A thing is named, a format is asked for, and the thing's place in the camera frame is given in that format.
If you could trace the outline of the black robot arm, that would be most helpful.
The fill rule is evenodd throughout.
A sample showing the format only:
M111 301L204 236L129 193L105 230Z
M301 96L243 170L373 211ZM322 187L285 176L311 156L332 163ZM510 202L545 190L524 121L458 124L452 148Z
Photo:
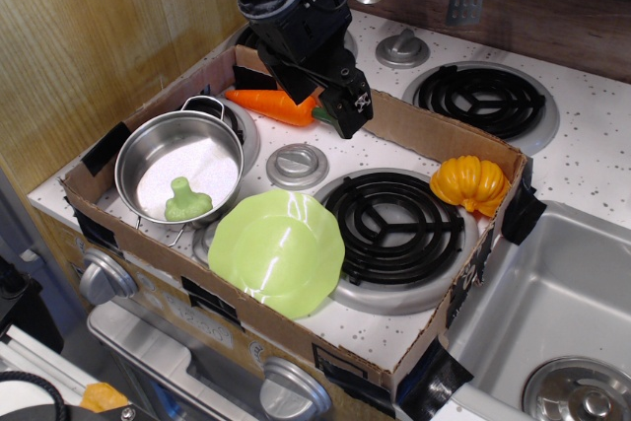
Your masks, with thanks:
M373 117L371 89L344 39L348 0L238 0L257 53L296 103L318 94L338 134L351 138Z

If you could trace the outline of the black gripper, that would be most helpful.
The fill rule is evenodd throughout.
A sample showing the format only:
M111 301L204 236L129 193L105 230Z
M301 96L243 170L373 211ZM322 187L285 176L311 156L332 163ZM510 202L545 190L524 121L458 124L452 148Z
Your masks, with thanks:
M295 104L322 87L322 105L344 139L373 118L371 88L344 47L347 0L240 0L240 10L260 38L260 59Z

